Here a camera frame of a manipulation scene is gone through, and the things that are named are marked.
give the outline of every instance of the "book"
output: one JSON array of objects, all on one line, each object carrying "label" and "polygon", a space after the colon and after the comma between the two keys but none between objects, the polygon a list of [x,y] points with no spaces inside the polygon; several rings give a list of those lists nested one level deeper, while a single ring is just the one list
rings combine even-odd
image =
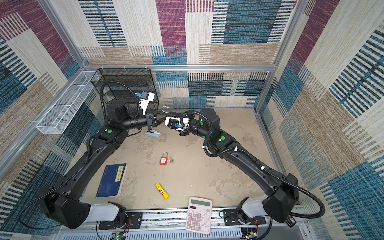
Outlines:
[{"label": "book", "polygon": [[96,197],[120,196],[126,167],[127,164],[125,163],[105,166]]}]

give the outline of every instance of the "woven fabric wall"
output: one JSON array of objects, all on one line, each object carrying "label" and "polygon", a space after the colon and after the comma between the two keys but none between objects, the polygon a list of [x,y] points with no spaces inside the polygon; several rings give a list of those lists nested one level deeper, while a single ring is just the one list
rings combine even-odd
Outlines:
[{"label": "woven fabric wall", "polygon": [[[10,233],[2,235],[0,232],[1,239],[42,239],[41,235],[49,236],[50,229],[26,228],[18,222],[18,216],[36,199],[42,187],[50,187],[80,159],[86,150],[86,139],[97,133],[102,122],[99,94],[93,89],[62,135],[39,133],[35,137],[0,181],[0,231]],[[57,224],[45,217],[38,205],[30,207],[22,220],[35,228]]]},{"label": "woven fabric wall", "polygon": [[0,155],[78,69],[37,0],[0,0]]},{"label": "woven fabric wall", "polygon": [[53,0],[90,64],[271,64],[296,0]]},{"label": "woven fabric wall", "polygon": [[254,108],[268,72],[157,71],[153,78],[160,107]]},{"label": "woven fabric wall", "polygon": [[310,0],[260,110],[285,172],[326,206],[321,240],[384,236],[383,21],[382,0]]},{"label": "woven fabric wall", "polygon": [[[37,0],[0,0],[0,155],[78,69]],[[43,239],[4,232],[49,235],[22,227],[18,214],[83,154],[84,138],[101,126],[95,98],[90,94],[63,135],[38,134],[1,179],[1,239]],[[37,206],[23,220],[34,227],[53,224]]]}]

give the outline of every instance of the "beige floor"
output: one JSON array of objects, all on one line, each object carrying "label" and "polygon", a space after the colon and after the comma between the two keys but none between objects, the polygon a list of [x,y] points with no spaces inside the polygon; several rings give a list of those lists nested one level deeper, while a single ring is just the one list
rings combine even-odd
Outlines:
[{"label": "beige floor", "polygon": [[[235,137],[254,156],[273,167],[259,125],[252,109],[217,109],[221,129]],[[219,157],[205,155],[203,139],[188,135],[180,137],[175,130],[161,125],[159,139],[143,132],[124,141],[105,161],[86,189],[83,201],[106,203],[114,201],[127,209],[186,207],[189,197],[203,197],[213,206],[237,205],[244,197],[256,197],[263,191],[240,169]],[[164,151],[174,163],[159,164]],[[96,198],[104,167],[107,164],[127,163],[127,172],[118,197]],[[170,195],[165,200],[155,188],[160,183]]]}]

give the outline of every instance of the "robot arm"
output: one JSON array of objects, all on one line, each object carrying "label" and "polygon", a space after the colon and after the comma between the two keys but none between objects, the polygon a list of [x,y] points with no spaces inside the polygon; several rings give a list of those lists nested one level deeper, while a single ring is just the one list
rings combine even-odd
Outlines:
[{"label": "robot arm", "polygon": [[[208,134],[209,129],[206,122],[195,119],[194,114],[188,114],[183,118],[182,121],[185,126],[182,126],[180,124],[182,113],[170,112],[164,114],[164,112],[152,110],[144,116],[139,114],[135,118],[130,118],[124,114],[127,110],[124,104],[122,99],[117,98],[108,106],[109,120],[93,137],[88,162],[84,164],[86,160],[86,154],[84,154],[50,189],[41,189],[38,192],[37,197],[41,198],[38,202],[48,218],[70,229],[77,228],[84,222],[91,222],[89,218],[92,214],[90,212],[96,208],[91,204],[80,202],[79,198],[103,162],[128,137],[130,129],[147,126],[148,130],[152,130],[153,127],[165,122],[165,125],[171,129],[179,131],[181,136],[192,133],[205,138]],[[265,212],[274,220],[284,222],[298,201],[298,190],[283,184],[282,181],[286,180],[297,185],[297,178],[292,174],[284,176],[282,173],[264,165],[264,168],[269,169],[269,172],[273,172],[281,180],[266,174],[263,167],[260,168],[248,154],[245,154],[245,150],[239,151],[244,149],[240,143],[220,128],[219,117],[213,109],[202,109],[200,113],[204,114],[212,122],[213,126],[213,133],[207,144],[209,151],[215,154],[222,152],[224,149],[230,149],[219,157],[231,162],[254,180],[267,195],[267,198],[262,202]],[[166,117],[158,119],[157,114],[166,115]],[[109,221],[118,228],[126,223],[125,207],[116,203],[112,204],[118,208],[115,218],[113,220],[98,219],[98,221]],[[254,217],[247,212],[245,214],[247,216],[243,216],[244,218]]]}]

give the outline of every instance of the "pink calculator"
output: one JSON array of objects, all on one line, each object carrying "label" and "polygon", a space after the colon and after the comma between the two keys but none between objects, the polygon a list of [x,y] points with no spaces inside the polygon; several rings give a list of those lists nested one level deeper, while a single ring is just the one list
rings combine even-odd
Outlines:
[{"label": "pink calculator", "polygon": [[190,197],[185,230],[196,233],[211,233],[212,201]]}]

